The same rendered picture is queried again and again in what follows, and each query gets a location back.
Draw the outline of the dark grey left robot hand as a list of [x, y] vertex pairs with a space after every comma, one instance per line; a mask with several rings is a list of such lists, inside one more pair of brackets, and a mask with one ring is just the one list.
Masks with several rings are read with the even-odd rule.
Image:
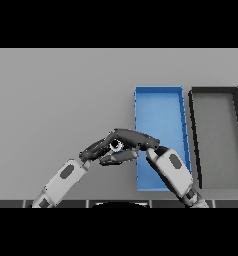
[[80, 160], [85, 163], [86, 161], [95, 161], [98, 158], [101, 158], [104, 156], [107, 152], [110, 151], [109, 144], [114, 140], [115, 135], [113, 132], [110, 132], [106, 138], [103, 138], [89, 147], [87, 147], [85, 150], [79, 153]]

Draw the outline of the dark grey bin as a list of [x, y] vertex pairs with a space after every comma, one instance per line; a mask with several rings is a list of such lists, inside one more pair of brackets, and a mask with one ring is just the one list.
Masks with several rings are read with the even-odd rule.
[[238, 189], [238, 87], [189, 93], [199, 187]]

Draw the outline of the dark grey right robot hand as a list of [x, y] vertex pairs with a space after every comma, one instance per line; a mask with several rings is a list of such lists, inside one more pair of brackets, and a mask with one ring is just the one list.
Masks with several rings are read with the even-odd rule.
[[138, 157], [138, 151], [147, 151], [152, 149], [158, 156], [168, 151], [168, 148], [160, 145], [160, 140], [151, 135], [141, 132], [115, 128], [107, 138], [102, 142], [101, 148], [109, 148], [114, 140], [123, 144], [123, 149], [114, 152], [111, 155], [104, 156], [100, 159], [102, 166], [120, 165], [123, 162], [135, 160]]

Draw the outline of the blue bin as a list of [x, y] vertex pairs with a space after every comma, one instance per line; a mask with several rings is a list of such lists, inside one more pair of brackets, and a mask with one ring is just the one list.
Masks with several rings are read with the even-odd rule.
[[136, 86], [134, 96], [135, 130], [174, 149], [192, 173], [183, 88]]

